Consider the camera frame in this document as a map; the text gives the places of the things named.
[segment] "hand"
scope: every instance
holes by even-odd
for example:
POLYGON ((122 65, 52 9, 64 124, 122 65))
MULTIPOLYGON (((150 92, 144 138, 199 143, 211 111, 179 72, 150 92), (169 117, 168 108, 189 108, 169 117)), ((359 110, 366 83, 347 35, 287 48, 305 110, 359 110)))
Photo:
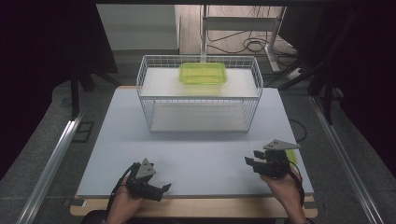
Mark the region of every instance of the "hand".
MULTIPOLYGON (((294 169, 291 171, 300 178, 294 169)), ((268 184, 275 198, 283 205, 291 223, 305 223, 305 213, 300 205, 300 194, 294 179, 289 174, 279 179, 273 179, 266 175, 261 175, 261 178, 268 184)))
POLYGON ((128 189, 123 186, 127 178, 128 176, 122 180, 121 186, 116 192, 116 198, 113 204, 111 204, 108 213, 107 224, 121 224, 127 222, 134 216, 143 202, 143 198, 133 198, 128 192, 128 189))

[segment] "white table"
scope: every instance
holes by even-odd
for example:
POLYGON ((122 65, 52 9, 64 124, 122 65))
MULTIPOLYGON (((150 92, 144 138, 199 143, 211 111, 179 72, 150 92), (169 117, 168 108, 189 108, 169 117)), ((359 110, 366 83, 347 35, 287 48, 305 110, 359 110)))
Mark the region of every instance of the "white table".
MULTIPOLYGON (((117 89, 78 188, 83 198, 108 197, 133 162, 148 158, 153 186, 172 183, 164 197, 228 198, 271 191, 245 156, 274 139, 295 143, 276 89, 264 89, 248 133, 150 133, 135 89, 117 89)), ((313 192, 299 150, 294 150, 304 190, 313 192)))

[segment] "white wire basket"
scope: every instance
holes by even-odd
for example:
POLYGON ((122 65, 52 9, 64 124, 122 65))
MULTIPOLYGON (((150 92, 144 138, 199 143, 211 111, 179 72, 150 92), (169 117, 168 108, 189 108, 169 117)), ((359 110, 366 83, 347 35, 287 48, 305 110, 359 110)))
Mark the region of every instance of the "white wire basket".
POLYGON ((253 56, 205 56, 207 63, 224 63, 222 85, 183 85, 182 63, 199 63, 201 56, 147 55, 136 86, 148 128, 153 133, 247 133, 262 96, 262 74, 253 56))

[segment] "black curtain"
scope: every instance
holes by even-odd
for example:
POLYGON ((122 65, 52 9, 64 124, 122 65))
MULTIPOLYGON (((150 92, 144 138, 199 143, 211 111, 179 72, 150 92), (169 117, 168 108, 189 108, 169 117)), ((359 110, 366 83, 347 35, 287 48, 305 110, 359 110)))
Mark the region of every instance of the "black curtain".
POLYGON ((341 46, 334 66, 341 107, 396 175, 396 25, 393 7, 368 4, 341 46))
POLYGON ((0 2, 0 175, 45 115, 71 67, 117 73, 96 5, 90 1, 0 2))

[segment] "yellow-green tray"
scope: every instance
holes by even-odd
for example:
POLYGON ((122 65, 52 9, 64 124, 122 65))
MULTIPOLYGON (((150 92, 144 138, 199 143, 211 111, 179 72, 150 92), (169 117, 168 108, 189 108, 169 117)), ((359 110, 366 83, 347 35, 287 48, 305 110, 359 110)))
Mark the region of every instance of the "yellow-green tray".
POLYGON ((183 63, 178 78, 185 85, 221 85, 227 73, 224 63, 183 63))

